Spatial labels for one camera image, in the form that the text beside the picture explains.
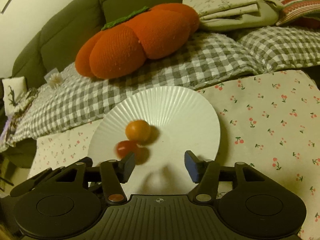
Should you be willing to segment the clear cotton swab box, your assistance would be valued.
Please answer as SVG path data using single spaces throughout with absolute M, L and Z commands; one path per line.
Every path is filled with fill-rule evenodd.
M 54 68 L 47 73 L 44 76 L 44 79 L 52 89 L 59 87 L 63 83 L 63 78 L 57 68 Z

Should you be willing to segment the cherry print tablecloth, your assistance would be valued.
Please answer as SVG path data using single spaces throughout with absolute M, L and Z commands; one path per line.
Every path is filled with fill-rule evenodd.
M 222 166 L 243 161 L 298 195 L 302 239 L 319 239 L 319 89 L 285 70 L 199 90 L 216 111 Z

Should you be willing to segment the folded floral beige sheet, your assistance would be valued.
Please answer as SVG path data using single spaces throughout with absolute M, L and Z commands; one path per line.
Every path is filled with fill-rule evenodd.
M 200 28 L 216 33 L 274 25 L 283 5 L 276 0 L 183 0 L 200 18 Z

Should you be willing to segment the white ribbed plate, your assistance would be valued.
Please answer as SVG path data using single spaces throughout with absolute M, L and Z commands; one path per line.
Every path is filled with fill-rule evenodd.
M 143 157 L 129 181 L 131 194 L 186 194 L 195 184 L 184 165 L 191 150 L 201 160 L 214 160 L 220 144 L 220 123 L 215 109 L 200 93 L 178 86 L 141 91 L 110 110 L 97 127 L 88 156 L 94 165 L 116 159 L 116 144 L 126 140 L 125 128 L 145 120 L 152 128 Z

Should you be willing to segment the white embroidered small pillow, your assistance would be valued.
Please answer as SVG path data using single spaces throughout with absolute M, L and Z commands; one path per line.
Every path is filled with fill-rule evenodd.
M 4 88 L 3 101 L 5 115 L 9 117 L 13 115 L 15 107 L 27 92 L 27 85 L 25 77 L 3 79 L 2 83 Z

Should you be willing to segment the orange pumpkin plush cushion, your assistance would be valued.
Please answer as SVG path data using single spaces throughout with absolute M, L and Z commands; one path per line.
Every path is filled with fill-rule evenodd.
M 79 50 L 76 71 L 90 78 L 116 79 L 162 59 L 183 46 L 197 31 L 197 12 L 182 3 L 143 7 L 104 25 Z

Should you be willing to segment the red tomato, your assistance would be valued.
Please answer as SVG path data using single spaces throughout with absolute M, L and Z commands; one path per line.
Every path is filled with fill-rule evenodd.
M 124 140 L 116 144 L 116 154 L 120 159 L 125 158 L 129 153 L 139 153 L 139 147 L 134 141 Z

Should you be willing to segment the orange mandarin fruit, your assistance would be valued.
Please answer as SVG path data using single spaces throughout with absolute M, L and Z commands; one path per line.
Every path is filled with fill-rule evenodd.
M 125 134 L 129 140 L 145 142 L 151 134 L 151 126 L 144 120 L 135 120 L 126 126 Z

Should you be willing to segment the dark green sofa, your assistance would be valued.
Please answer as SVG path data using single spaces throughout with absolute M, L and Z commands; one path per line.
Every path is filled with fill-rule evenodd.
M 105 23 L 144 6 L 182 0 L 73 0 L 55 14 L 16 58 L 12 77 L 25 77 L 27 87 L 39 88 L 52 69 L 63 71 L 75 61 L 81 46 Z

